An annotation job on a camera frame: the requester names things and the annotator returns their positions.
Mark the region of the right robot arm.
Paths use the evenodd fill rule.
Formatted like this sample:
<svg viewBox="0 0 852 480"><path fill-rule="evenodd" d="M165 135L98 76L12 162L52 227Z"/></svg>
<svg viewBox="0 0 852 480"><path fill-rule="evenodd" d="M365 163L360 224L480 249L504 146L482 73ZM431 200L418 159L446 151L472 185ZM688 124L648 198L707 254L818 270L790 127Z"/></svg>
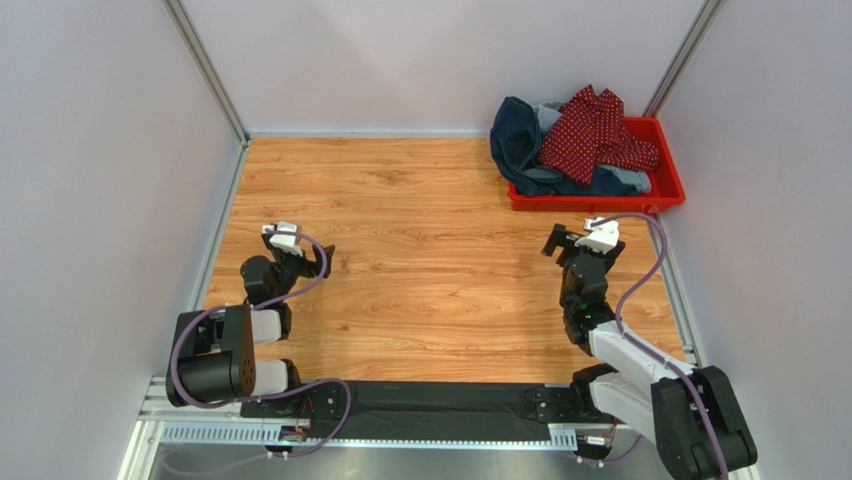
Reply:
<svg viewBox="0 0 852 480"><path fill-rule="evenodd" d="M589 218L580 233L556 224L542 255L562 271L559 304L572 344L598 364L575 373L575 402L654 444L674 479L726 479L756 464L758 449L728 376L663 352L632 330L625 300L607 301L607 275L626 245L619 218Z"/></svg>

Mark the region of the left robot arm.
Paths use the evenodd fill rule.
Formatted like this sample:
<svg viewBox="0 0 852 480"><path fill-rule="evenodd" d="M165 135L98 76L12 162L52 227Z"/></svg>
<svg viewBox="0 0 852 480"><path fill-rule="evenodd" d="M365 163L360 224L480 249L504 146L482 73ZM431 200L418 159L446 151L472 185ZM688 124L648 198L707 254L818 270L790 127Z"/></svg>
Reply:
<svg viewBox="0 0 852 480"><path fill-rule="evenodd" d="M268 256L255 255L240 268L242 303L178 316L166 373L166 395L175 407L217 408L237 401L279 400L302 381L289 359L260 360L258 345L283 341L292 328L288 299L327 278L336 251L333 244L312 243L314 256L301 247L296 225L264 226L261 238Z"/></svg>

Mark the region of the red polka dot skirt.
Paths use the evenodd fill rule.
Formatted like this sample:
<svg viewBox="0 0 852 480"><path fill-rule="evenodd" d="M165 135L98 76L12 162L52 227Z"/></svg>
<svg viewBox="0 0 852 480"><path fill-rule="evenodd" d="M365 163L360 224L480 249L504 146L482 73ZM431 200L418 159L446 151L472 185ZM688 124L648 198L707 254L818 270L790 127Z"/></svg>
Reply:
<svg viewBox="0 0 852 480"><path fill-rule="evenodd" d="M588 85L559 108L561 117L544 135L539 162L589 186L600 165L652 172L659 149L627 130L622 100L611 90L596 93Z"/></svg>

